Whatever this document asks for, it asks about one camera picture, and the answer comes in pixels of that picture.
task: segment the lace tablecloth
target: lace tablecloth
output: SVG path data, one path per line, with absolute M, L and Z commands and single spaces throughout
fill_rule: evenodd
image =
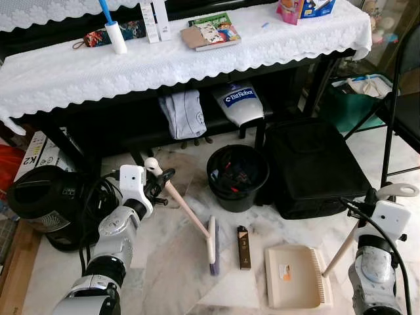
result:
M 0 119 L 23 135 L 10 117 L 348 48 L 360 59 L 371 48 L 369 16 L 346 0 L 336 0 L 331 14 L 300 20 L 298 26 L 284 23 L 276 5 L 228 11 L 242 42 L 210 51 L 196 52 L 182 42 L 187 18 L 171 22 L 171 41 L 130 40 L 123 55 L 110 45 L 73 50 L 77 41 L 70 41 L 9 56 L 0 68 Z
M 111 11 L 120 6 L 133 8 L 140 0 L 107 0 Z M 98 0 L 1 0 L 0 31 L 28 28 L 32 24 L 46 24 L 48 20 L 63 21 L 79 18 L 86 13 L 102 12 Z

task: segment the black bag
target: black bag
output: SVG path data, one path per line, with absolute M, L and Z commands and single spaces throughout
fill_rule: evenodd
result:
M 317 118 L 286 121 L 266 131 L 270 178 L 265 203 L 274 201 L 285 219 L 334 215 L 338 197 L 363 196 L 371 187 L 336 128 Z

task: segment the black heater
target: black heater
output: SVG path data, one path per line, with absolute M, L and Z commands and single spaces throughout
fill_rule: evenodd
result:
M 7 193 L 10 208 L 61 251 L 79 247 L 83 229 L 83 180 L 57 166 L 37 167 Z

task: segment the red bag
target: red bag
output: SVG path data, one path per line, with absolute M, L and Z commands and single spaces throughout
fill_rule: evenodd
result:
M 25 152 L 18 148 L 0 144 L 0 189 L 7 191 L 13 184 Z

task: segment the dustpan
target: dustpan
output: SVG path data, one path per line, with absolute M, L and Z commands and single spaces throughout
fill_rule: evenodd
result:
M 322 276 L 324 261 L 316 249 L 304 245 L 279 245 L 265 250 L 268 304 L 291 310 L 331 308 L 329 278 Z

